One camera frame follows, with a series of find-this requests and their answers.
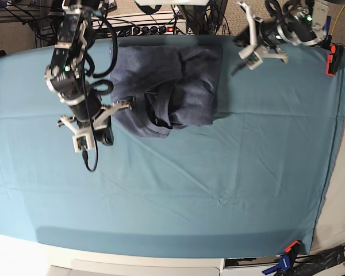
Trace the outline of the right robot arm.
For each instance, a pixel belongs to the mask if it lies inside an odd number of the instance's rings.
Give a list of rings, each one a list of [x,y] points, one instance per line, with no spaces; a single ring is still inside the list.
[[[72,111],[72,116],[61,116],[59,127],[66,126],[72,133],[75,152],[93,150],[97,142],[113,145],[111,116],[119,109],[127,108],[127,102],[104,105],[103,95],[110,94],[113,83],[106,78],[117,61],[117,35],[107,21],[109,1],[64,1],[64,20],[61,23],[57,44],[50,64],[45,69],[45,82],[60,102]],[[99,19],[113,39],[112,61],[100,74],[88,50],[96,40],[93,18]]]

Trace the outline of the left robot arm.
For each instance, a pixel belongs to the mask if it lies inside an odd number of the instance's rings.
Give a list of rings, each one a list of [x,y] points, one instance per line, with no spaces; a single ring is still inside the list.
[[[327,1],[287,1],[282,6],[278,1],[265,1],[270,19],[257,16],[244,1],[238,5],[245,12],[248,26],[234,39],[242,47],[239,56],[245,65],[254,70],[265,59],[288,62],[282,44],[314,46],[327,36]]]

